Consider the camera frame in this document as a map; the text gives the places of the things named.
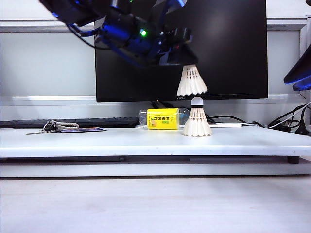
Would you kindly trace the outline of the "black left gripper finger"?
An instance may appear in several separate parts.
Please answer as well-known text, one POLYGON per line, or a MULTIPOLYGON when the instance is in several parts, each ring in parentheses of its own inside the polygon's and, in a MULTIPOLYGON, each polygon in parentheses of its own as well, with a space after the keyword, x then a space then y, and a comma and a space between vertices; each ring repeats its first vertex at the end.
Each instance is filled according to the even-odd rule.
POLYGON ((198 57, 186 44, 170 47, 160 57, 159 66, 186 66, 198 63, 198 57))
POLYGON ((188 44, 192 41, 191 29, 187 27, 168 28, 164 33, 165 42, 169 45, 188 44))

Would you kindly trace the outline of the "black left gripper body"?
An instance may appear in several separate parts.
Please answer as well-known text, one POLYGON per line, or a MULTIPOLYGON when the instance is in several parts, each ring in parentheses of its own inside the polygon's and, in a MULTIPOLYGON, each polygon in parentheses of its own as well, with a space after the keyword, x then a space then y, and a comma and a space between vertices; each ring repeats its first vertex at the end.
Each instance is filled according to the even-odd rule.
POLYGON ((133 14, 133 0, 114 0, 95 35, 96 45, 105 45, 127 62, 138 66, 158 66, 159 59, 170 47, 165 42, 166 15, 186 5, 184 0, 156 0, 162 5, 158 19, 148 20, 133 14))

